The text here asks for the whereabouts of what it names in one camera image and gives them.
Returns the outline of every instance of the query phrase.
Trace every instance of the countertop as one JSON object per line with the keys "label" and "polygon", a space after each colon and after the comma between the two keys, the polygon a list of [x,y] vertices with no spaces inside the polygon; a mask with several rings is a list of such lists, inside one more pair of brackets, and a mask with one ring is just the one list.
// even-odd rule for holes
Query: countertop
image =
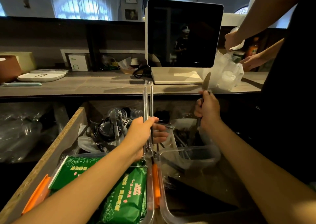
{"label": "countertop", "polygon": [[[247,72],[238,86],[231,92],[212,90],[220,93],[259,92],[268,72]],[[43,82],[37,87],[4,87],[0,86],[0,97],[28,96],[63,96],[63,95],[132,95],[143,92],[144,80],[137,79],[132,74],[123,74],[120,70],[109,72],[69,72],[64,78],[53,82]],[[157,84],[154,94],[197,94],[200,84]]]}

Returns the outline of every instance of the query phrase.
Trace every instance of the person's forearm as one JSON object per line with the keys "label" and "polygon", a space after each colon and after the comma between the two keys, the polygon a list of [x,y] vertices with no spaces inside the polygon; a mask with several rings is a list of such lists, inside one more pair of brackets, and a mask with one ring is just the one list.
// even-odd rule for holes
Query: person's forearm
{"label": "person's forearm", "polygon": [[221,120],[210,121],[205,129],[268,223],[316,223],[315,210],[311,208],[316,202],[313,190],[253,149]]}
{"label": "person's forearm", "polygon": [[274,45],[270,46],[266,50],[263,50],[260,53],[261,58],[263,58],[266,61],[269,61],[269,60],[275,58],[277,56],[279,50],[281,49],[283,42],[284,42],[284,38],[281,39],[280,41],[276,42]]}
{"label": "person's forearm", "polygon": [[80,177],[23,215],[14,224],[85,224],[132,164],[124,141]]}
{"label": "person's forearm", "polygon": [[240,40],[265,30],[280,19],[299,0],[255,0],[237,31]]}

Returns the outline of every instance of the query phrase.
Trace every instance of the white box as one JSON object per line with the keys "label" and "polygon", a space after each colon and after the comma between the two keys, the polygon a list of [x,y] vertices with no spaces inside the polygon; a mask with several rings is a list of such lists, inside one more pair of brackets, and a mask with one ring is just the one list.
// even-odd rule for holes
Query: white box
{"label": "white box", "polygon": [[89,70],[89,54],[72,53],[68,55],[70,66],[73,71]]}

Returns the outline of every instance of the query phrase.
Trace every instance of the butter knife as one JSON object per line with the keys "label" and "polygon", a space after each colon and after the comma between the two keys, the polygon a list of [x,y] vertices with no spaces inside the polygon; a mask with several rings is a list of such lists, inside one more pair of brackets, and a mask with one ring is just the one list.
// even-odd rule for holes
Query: butter knife
{"label": "butter knife", "polygon": [[116,146],[119,146],[120,145],[119,133],[118,133],[119,132],[118,131],[119,128],[118,128],[118,124],[116,122],[116,111],[115,111],[115,109],[112,110],[110,117],[111,117],[111,123],[113,125],[114,134],[115,134],[115,144],[116,144]]}
{"label": "butter knife", "polygon": [[[202,83],[202,90],[208,90],[209,88],[209,83],[210,83],[210,78],[211,78],[211,72],[209,72],[206,77],[204,78],[203,80],[203,83]],[[197,127],[199,128],[199,126],[201,126],[201,118],[198,118],[197,119]]]}

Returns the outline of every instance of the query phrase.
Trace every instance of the brown box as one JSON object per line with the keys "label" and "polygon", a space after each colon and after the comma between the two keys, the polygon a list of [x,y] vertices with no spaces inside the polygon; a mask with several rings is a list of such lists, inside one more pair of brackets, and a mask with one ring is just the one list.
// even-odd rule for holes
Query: brown box
{"label": "brown box", "polygon": [[0,83],[14,81],[21,74],[22,70],[16,56],[0,55]]}

